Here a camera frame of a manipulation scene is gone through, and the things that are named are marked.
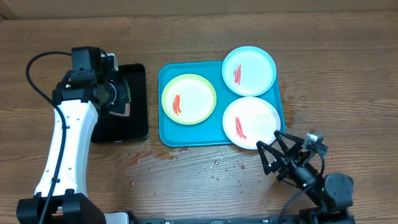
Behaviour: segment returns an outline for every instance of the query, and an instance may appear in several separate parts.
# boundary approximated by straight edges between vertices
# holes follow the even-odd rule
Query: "plate rim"
[[[232,105],[232,106],[235,105],[237,101],[248,100],[248,98],[256,99],[256,100],[259,100],[259,101],[263,101],[263,102],[266,103],[266,105],[270,106],[270,107],[274,110],[274,112],[276,112],[276,114],[278,115],[277,121],[279,122],[279,130],[280,130],[282,124],[281,124],[281,122],[280,122],[279,113],[278,113],[278,111],[277,111],[268,101],[263,100],[262,98],[255,97],[255,96],[245,96],[245,97],[241,97],[241,98],[239,98],[239,99],[234,100],[232,103],[230,103],[230,104],[226,107],[226,109],[225,109],[225,111],[224,111],[224,114],[223,114],[223,120],[222,120],[222,122],[223,122],[223,131],[224,131],[225,135],[228,137],[228,139],[229,139],[234,145],[236,145],[236,146],[238,146],[238,147],[241,147],[241,148],[243,148],[243,149],[257,150],[257,148],[253,148],[253,149],[250,148],[250,149],[249,149],[249,148],[246,148],[246,147],[242,147],[240,144],[236,144],[236,142],[235,142],[233,139],[231,139],[231,138],[228,136],[227,132],[225,131],[225,119],[226,119],[225,116],[226,116],[226,112],[227,112],[228,108],[229,108],[231,105]],[[272,143],[276,140],[276,137],[273,136],[273,139],[274,139],[274,140],[272,140],[272,142],[269,143],[269,144],[272,144]]]
[[[251,49],[252,51],[256,51],[256,52],[257,52],[257,51],[260,51],[261,53],[263,53],[263,54],[265,54],[266,56],[268,56],[268,57],[270,58],[271,62],[272,62],[271,67],[274,69],[274,72],[272,72],[273,78],[272,78],[271,84],[268,86],[268,88],[266,88],[265,90],[261,91],[261,92],[258,93],[258,94],[249,94],[249,95],[247,95],[247,94],[240,93],[239,91],[236,91],[234,88],[232,88],[231,85],[229,85],[229,84],[227,83],[227,81],[226,81],[226,75],[225,75],[225,72],[224,72],[224,71],[226,70],[226,61],[227,61],[229,58],[231,58],[231,57],[233,56],[233,54],[235,54],[237,51],[239,51],[239,50],[241,50],[241,49]],[[261,48],[259,48],[259,47],[255,47],[255,46],[242,46],[242,47],[235,48],[234,50],[232,50],[232,51],[225,57],[225,59],[224,59],[224,61],[223,61],[223,66],[221,67],[221,74],[222,74],[222,76],[223,76],[223,80],[224,80],[224,82],[225,82],[225,85],[228,86],[228,88],[229,88],[231,91],[233,91],[234,93],[236,93],[236,94],[238,94],[238,95],[240,95],[240,96],[246,96],[246,97],[259,96],[259,95],[262,95],[262,94],[264,94],[265,92],[267,92],[269,89],[271,89],[271,87],[273,86],[273,84],[274,84],[274,82],[275,82],[275,79],[276,79],[276,73],[277,73],[276,64],[275,64],[274,59],[271,57],[271,55],[269,55],[269,53],[267,53],[265,50],[263,50],[263,49],[261,49]]]
[[[200,80],[200,81],[203,82],[206,86],[211,87],[211,88],[209,88],[209,89],[210,89],[210,91],[211,91],[211,92],[213,93],[213,95],[214,95],[214,103],[213,103],[212,109],[210,110],[210,112],[209,112],[204,118],[202,118],[202,119],[200,119],[200,120],[198,120],[198,121],[192,121],[192,122],[183,123],[183,122],[180,122],[180,121],[177,121],[176,119],[174,119],[174,118],[168,113],[168,111],[165,109],[165,106],[164,106],[164,105],[165,105],[165,101],[166,101],[166,96],[164,95],[164,93],[165,93],[165,90],[168,90],[168,89],[171,88],[172,82],[177,82],[177,81],[179,81],[179,80],[181,80],[181,79],[189,78],[189,77],[195,77],[195,79]],[[198,124],[198,123],[203,122],[203,121],[206,120],[208,117],[210,117],[210,115],[214,112],[214,109],[216,108],[216,104],[217,104],[217,92],[216,92],[216,90],[214,89],[213,84],[211,84],[211,82],[210,82],[209,80],[207,80],[205,77],[203,77],[203,76],[201,76],[201,75],[198,75],[198,74],[194,74],[194,73],[186,73],[186,74],[181,74],[181,75],[178,75],[178,76],[174,77],[173,79],[171,79],[171,80],[166,84],[166,86],[164,86],[164,89],[162,90],[161,103],[162,103],[162,109],[163,109],[164,113],[165,113],[165,114],[167,115],[167,117],[169,117],[172,121],[174,121],[174,122],[176,122],[176,123],[178,123],[178,124],[193,125],[193,124]]]

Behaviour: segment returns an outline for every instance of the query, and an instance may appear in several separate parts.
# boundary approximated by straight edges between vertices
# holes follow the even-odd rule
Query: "red mark on plate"
[[[173,110],[174,113],[178,116],[181,113],[180,109],[180,95],[175,95],[174,101],[173,101]]]
[[[239,120],[238,117],[235,117],[235,123],[236,123],[236,134],[239,136],[239,138],[246,140],[246,136],[243,134],[241,121]]]
[[[235,70],[234,70],[234,77],[235,77],[235,83],[240,85],[241,84],[241,71],[242,65],[236,65]]]

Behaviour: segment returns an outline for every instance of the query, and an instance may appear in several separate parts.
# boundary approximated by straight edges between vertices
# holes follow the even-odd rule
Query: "red stain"
[[[242,65],[236,65],[234,71],[235,83],[240,85],[241,84],[241,71]]]
[[[174,113],[178,116],[181,113],[180,109],[180,95],[175,95],[174,101],[173,101],[173,110]]]
[[[241,121],[239,120],[238,117],[235,117],[235,123],[236,123],[236,134],[239,136],[239,138],[246,140],[246,136],[243,134]]]

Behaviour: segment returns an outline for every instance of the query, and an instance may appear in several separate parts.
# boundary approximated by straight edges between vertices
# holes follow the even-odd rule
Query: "plate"
[[[225,58],[223,79],[229,89],[241,96],[258,96],[268,91],[276,78],[271,56],[258,47],[239,47]]]
[[[162,92],[163,110],[180,124],[197,124],[206,120],[215,106],[216,91],[200,75],[179,75],[168,82]]]
[[[223,129],[237,146],[257,149],[256,143],[272,144],[274,131],[280,130],[279,114],[267,101],[243,97],[233,101],[223,115]]]

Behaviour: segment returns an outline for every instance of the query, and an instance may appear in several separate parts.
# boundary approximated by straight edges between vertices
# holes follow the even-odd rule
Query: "tray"
[[[164,66],[159,72],[159,135],[164,144],[171,147],[210,146],[232,144],[223,130],[223,114],[226,107],[242,97],[232,92],[225,84],[221,73],[223,61],[173,63]],[[201,123],[178,124],[172,121],[162,108],[162,92],[171,79],[183,74],[197,74],[205,77],[214,86],[217,103],[213,113]],[[280,130],[285,131],[285,119],[279,93],[278,79],[271,89],[258,96],[269,102],[280,117]]]

